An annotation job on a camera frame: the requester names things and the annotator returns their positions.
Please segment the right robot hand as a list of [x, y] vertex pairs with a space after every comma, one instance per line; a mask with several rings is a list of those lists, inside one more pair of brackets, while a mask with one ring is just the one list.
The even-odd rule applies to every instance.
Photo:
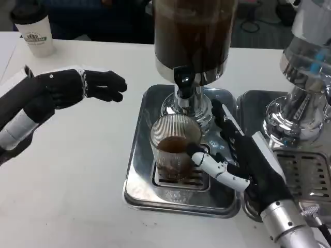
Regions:
[[256, 132], [246, 136], [227, 107], [218, 100], [212, 100], [212, 114], [234, 162], [220, 153], [211, 155], [194, 143], [186, 148], [191, 160], [218, 182], [245, 192], [257, 205], [258, 213], [277, 201], [293, 200], [279, 162], [263, 135]]

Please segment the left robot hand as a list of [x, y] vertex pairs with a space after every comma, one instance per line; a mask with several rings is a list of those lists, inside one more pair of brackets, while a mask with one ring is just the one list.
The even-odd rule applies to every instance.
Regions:
[[38, 124], [83, 98], [121, 102], [127, 90], [125, 79], [113, 71], [67, 69], [37, 75], [31, 82], [34, 95], [23, 111]]

